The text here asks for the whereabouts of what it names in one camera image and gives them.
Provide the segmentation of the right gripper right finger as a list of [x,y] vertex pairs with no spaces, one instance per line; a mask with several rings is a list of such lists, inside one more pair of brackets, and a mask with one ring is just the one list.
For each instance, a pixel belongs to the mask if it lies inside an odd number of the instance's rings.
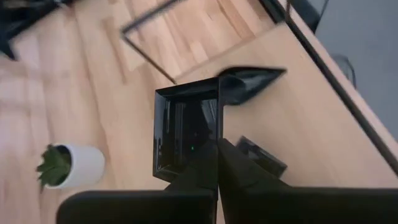
[[226,223],[397,223],[397,189],[296,187],[219,141]]

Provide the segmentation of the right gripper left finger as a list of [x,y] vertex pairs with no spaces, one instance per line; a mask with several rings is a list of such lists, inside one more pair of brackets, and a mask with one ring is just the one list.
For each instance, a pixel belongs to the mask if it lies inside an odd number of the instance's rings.
[[208,141],[163,190],[92,190],[67,198],[58,223],[215,223],[218,146]]

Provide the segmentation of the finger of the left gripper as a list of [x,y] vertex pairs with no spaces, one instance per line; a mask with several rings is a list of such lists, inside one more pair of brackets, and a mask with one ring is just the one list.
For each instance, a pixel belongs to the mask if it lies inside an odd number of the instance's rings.
[[11,49],[11,46],[9,45],[7,37],[1,33],[0,37],[0,46],[1,46],[1,52],[4,53],[9,59],[15,59],[15,55]]

